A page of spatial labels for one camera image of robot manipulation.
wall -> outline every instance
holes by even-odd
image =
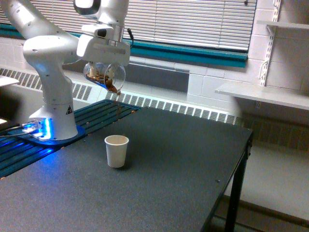
[[[280,21],[309,23],[308,0],[282,1]],[[255,22],[272,19],[274,9],[272,2],[272,0],[258,0]],[[22,56],[22,43],[23,41],[20,40],[0,37],[0,65],[7,64],[20,69],[32,69]],[[242,81],[259,84],[259,69],[265,57],[267,43],[266,27],[254,23],[249,60],[245,69],[211,65],[197,66],[131,57],[130,61],[135,65],[190,73],[188,94],[177,94],[157,87],[132,83],[127,83],[125,88],[127,91],[138,91],[157,97],[207,105],[238,114],[248,113],[308,125],[309,113],[307,111],[265,103],[260,109],[256,109],[254,101],[235,99],[214,92],[225,82]],[[308,54],[309,31],[279,29],[275,39],[267,84],[309,92]],[[309,172],[307,154],[262,145],[257,146],[253,149],[252,158],[248,161],[248,174],[244,183],[242,199],[309,220],[309,202],[308,198],[304,198],[308,193],[306,186],[309,185],[309,181],[303,178]],[[281,165],[284,165],[282,172],[280,171]]]

warning label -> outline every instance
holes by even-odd
[[[66,115],[69,115],[69,114],[72,114],[72,113],[73,113],[72,108],[71,108],[71,106],[69,105],[69,108],[68,108],[68,110],[67,110]]]

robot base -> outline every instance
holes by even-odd
[[[50,140],[50,141],[41,141],[36,139],[35,137],[31,136],[30,134],[25,134],[25,135],[20,135],[17,136],[20,139],[26,140],[30,143],[36,144],[36,145],[43,145],[43,146],[47,146],[47,147],[63,147],[63,146],[67,146],[70,145],[82,138],[84,138],[86,136],[85,130],[80,127],[80,126],[76,126],[77,129],[77,135],[74,136],[73,138],[70,139],[65,139],[65,140]],[[14,130],[14,131],[10,131],[8,134],[9,135],[16,135],[16,134],[21,134],[23,133],[22,130]]]

gray table surface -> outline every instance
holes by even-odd
[[[200,231],[251,133],[142,109],[0,181],[0,231]],[[122,169],[107,165],[112,134],[130,139]]]

teal window frame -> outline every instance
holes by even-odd
[[[81,35],[79,33],[71,34],[77,37]],[[8,24],[0,24],[0,36],[23,39],[16,28]],[[124,41],[131,43],[131,40],[124,39]],[[142,41],[134,41],[131,54],[138,57],[164,59],[179,63],[212,64],[240,68],[245,68],[248,60],[247,53]]]

